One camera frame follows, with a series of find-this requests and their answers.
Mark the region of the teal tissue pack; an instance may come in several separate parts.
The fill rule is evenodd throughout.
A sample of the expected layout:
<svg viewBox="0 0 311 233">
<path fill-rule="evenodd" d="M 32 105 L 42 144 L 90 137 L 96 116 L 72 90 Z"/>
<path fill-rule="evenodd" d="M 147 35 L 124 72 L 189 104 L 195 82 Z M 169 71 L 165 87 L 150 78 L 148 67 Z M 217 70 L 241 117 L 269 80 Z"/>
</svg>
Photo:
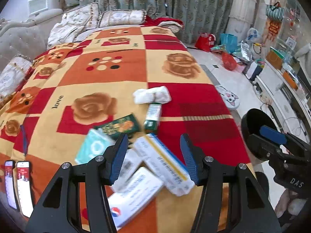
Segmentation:
<svg viewBox="0 0 311 233">
<path fill-rule="evenodd" d="M 114 144 L 115 141 L 108 135 L 96 129 L 90 129 L 75 157 L 75 162 L 78 165 L 88 163 Z"/>
</svg>

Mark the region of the white yellow striped box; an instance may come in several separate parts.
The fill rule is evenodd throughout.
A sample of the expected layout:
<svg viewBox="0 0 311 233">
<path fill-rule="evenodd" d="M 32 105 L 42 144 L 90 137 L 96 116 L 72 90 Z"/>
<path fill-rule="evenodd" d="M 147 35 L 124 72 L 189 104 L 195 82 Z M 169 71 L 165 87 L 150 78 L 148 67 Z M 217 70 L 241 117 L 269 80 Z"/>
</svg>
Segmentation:
<svg viewBox="0 0 311 233">
<path fill-rule="evenodd" d="M 154 134 L 135 140 L 133 148 L 146 166 L 157 175 L 174 195 L 187 195 L 195 183 L 190 179 L 186 166 Z"/>
</svg>

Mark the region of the white blue medicine box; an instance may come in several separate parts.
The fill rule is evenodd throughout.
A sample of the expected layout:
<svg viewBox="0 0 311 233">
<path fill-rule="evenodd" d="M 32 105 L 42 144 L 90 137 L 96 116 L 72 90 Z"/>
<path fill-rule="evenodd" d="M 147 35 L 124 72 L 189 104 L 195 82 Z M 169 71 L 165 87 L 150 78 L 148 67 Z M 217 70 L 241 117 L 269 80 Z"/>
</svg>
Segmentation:
<svg viewBox="0 0 311 233">
<path fill-rule="evenodd" d="M 145 167 L 140 167 L 128 180 L 121 192 L 108 198 L 114 225 L 124 227 L 140 213 L 162 189 L 164 183 Z"/>
</svg>

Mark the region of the green biscuit packet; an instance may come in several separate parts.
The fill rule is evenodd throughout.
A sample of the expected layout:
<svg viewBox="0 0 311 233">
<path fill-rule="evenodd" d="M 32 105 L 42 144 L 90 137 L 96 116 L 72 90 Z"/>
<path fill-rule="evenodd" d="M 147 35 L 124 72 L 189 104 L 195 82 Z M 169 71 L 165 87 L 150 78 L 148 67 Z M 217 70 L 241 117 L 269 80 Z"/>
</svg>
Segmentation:
<svg viewBox="0 0 311 233">
<path fill-rule="evenodd" d="M 126 133 L 131 137 L 133 134 L 140 131 L 140 126 L 136 117 L 130 114 L 111 122 L 95 126 L 94 129 L 116 140 L 121 133 Z"/>
</svg>

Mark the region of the green white small box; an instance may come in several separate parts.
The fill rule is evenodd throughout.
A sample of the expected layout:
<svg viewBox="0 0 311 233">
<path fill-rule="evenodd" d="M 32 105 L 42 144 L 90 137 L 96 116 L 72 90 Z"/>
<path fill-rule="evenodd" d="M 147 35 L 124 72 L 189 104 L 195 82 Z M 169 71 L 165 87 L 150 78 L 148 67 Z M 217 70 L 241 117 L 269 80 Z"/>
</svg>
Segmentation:
<svg viewBox="0 0 311 233">
<path fill-rule="evenodd" d="M 149 104 L 145 121 L 143 123 L 144 132 L 146 134 L 157 133 L 161 112 L 162 112 L 162 104 L 160 103 Z"/>
</svg>

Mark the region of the white tissue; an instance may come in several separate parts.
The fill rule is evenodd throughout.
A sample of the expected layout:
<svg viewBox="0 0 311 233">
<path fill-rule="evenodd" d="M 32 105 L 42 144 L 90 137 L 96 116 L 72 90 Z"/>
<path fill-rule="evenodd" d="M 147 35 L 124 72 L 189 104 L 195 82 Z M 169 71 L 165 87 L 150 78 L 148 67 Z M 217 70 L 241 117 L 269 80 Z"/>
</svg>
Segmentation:
<svg viewBox="0 0 311 233">
<path fill-rule="evenodd" d="M 171 101 L 171 96 L 166 86 L 138 89 L 132 95 L 134 103 L 138 105 L 150 103 L 166 104 Z"/>
</svg>

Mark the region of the black round trash bin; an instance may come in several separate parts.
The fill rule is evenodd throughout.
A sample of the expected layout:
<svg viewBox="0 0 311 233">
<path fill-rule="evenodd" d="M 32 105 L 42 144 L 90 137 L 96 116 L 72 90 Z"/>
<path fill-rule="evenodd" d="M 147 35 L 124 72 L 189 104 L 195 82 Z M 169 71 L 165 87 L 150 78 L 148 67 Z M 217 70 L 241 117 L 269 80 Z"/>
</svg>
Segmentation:
<svg viewBox="0 0 311 233">
<path fill-rule="evenodd" d="M 243 115 L 241 119 L 241 132 L 244 139 L 244 142 L 247 145 L 247 148 L 250 152 L 259 160 L 266 161 L 267 157 L 260 155 L 260 153 L 254 149 L 251 144 L 248 142 L 248 138 L 252 134 L 260 135 L 259 130 L 261 126 L 268 126 L 274 130 L 277 130 L 276 125 L 273 123 L 272 119 L 262 110 L 257 108 L 252 108 Z"/>
</svg>

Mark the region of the white tv cabinet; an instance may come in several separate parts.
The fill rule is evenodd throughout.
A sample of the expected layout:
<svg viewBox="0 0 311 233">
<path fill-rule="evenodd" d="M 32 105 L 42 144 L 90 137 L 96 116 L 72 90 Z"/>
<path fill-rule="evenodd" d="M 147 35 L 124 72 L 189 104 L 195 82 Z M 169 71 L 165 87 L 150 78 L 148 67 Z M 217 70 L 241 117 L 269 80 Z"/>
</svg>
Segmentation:
<svg viewBox="0 0 311 233">
<path fill-rule="evenodd" d="M 262 100 L 270 107 L 277 128 L 310 143 L 310 111 L 280 70 L 265 61 L 255 82 L 262 90 Z"/>
</svg>

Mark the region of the cat face round stool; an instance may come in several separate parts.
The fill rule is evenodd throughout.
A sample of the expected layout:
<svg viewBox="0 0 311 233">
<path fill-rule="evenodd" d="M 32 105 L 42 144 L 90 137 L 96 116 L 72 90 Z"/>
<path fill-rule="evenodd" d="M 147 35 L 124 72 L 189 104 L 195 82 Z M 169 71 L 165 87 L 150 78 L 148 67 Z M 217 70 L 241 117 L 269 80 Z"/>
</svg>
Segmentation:
<svg viewBox="0 0 311 233">
<path fill-rule="evenodd" d="M 216 85 L 215 88 L 229 110 L 236 110 L 239 107 L 240 99 L 236 94 L 227 90 L 222 85 Z"/>
</svg>

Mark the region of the white smartphone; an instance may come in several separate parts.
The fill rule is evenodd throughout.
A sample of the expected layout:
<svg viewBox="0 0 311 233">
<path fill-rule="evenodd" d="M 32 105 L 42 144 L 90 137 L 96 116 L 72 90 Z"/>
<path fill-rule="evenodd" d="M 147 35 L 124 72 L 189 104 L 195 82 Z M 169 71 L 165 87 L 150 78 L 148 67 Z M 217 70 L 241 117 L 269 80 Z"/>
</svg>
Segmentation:
<svg viewBox="0 0 311 233">
<path fill-rule="evenodd" d="M 18 210 L 18 203 L 16 201 L 15 189 L 14 189 L 14 175 L 13 175 L 14 162 L 12 160 L 7 160 L 5 162 L 5 190 L 8 205 Z"/>
<path fill-rule="evenodd" d="M 25 217 L 29 218 L 33 212 L 30 162 L 17 163 L 17 192 L 21 212 Z"/>
</svg>

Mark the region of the red plastic bag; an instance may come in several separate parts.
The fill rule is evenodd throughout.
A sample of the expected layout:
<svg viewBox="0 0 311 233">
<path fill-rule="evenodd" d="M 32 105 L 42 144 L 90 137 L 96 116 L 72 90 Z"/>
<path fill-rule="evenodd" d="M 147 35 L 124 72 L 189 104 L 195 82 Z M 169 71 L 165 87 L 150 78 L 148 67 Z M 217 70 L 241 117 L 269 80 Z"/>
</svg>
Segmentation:
<svg viewBox="0 0 311 233">
<path fill-rule="evenodd" d="M 221 54 L 223 66 L 226 70 L 234 71 L 237 68 L 237 62 L 235 59 L 228 53 L 223 52 Z"/>
</svg>

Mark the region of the silver foil bag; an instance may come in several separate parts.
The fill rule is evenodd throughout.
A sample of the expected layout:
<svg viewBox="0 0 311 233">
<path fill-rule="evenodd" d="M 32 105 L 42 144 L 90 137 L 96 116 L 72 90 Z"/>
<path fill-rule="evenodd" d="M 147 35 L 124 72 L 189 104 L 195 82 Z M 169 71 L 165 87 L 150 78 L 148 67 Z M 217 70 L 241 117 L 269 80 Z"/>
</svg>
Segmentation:
<svg viewBox="0 0 311 233">
<path fill-rule="evenodd" d="M 249 63 L 252 61 L 252 51 L 250 45 L 246 41 L 241 41 L 232 54 L 242 62 Z"/>
</svg>

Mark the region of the red orange rose blanket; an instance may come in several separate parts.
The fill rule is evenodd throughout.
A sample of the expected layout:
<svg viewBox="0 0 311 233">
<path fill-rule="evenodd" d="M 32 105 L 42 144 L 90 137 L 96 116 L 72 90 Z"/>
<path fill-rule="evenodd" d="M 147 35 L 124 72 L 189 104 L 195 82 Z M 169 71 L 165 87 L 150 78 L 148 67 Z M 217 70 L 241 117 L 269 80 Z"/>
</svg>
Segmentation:
<svg viewBox="0 0 311 233">
<path fill-rule="evenodd" d="M 43 49 L 34 43 L 24 61 L 13 54 L 1 76 L 1 162 L 30 162 L 37 203 L 63 162 L 75 163 L 88 131 L 133 114 L 142 126 L 147 105 L 138 89 L 166 86 L 159 139 L 182 158 L 179 138 L 219 162 L 235 166 L 250 159 L 233 116 L 195 58 L 168 29 L 119 26 L 97 30 L 79 43 Z"/>
</svg>

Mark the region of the teal shopping bag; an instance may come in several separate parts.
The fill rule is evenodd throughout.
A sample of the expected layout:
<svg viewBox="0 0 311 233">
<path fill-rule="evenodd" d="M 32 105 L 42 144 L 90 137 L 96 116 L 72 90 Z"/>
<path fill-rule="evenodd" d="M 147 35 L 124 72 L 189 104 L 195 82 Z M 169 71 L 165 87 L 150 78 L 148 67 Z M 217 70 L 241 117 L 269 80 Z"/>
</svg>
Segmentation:
<svg viewBox="0 0 311 233">
<path fill-rule="evenodd" d="M 228 53 L 233 53 L 238 45 L 238 38 L 233 34 L 220 34 L 221 44 L 225 46 Z"/>
</svg>

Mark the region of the red gift bag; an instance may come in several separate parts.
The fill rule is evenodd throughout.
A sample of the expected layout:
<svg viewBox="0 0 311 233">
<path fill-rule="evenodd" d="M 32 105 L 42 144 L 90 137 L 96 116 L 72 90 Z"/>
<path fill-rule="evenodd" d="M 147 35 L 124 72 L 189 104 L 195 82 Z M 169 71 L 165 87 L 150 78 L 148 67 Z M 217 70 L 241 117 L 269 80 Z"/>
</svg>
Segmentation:
<svg viewBox="0 0 311 233">
<path fill-rule="evenodd" d="M 195 43 L 195 48 L 205 51 L 205 52 L 210 52 L 211 48 L 215 46 L 215 42 L 216 42 L 216 37 L 214 34 L 200 33 Z"/>
</svg>

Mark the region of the grey tufted headboard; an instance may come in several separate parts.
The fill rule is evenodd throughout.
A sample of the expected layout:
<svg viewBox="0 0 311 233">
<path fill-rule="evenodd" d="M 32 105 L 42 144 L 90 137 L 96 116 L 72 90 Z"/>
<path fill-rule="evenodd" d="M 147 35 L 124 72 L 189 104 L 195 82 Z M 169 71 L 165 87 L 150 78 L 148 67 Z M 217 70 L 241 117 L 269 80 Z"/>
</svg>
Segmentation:
<svg viewBox="0 0 311 233">
<path fill-rule="evenodd" d="M 1 70 L 16 55 L 31 60 L 47 50 L 51 29 L 62 19 L 62 9 L 36 14 L 23 22 L 1 20 Z"/>
</svg>

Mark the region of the white embroidered pillow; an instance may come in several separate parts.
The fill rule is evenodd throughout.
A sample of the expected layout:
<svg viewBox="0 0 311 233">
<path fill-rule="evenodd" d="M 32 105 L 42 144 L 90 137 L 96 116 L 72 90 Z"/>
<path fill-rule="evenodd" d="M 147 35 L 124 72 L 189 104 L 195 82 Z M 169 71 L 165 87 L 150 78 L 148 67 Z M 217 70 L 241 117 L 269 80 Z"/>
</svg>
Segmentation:
<svg viewBox="0 0 311 233">
<path fill-rule="evenodd" d="M 101 15 L 98 27 L 140 25 L 145 22 L 146 16 L 145 10 L 107 10 Z"/>
<path fill-rule="evenodd" d="M 99 4 L 94 2 L 64 13 L 61 23 L 84 26 L 86 30 L 92 30 L 98 27 L 99 16 Z"/>
</svg>

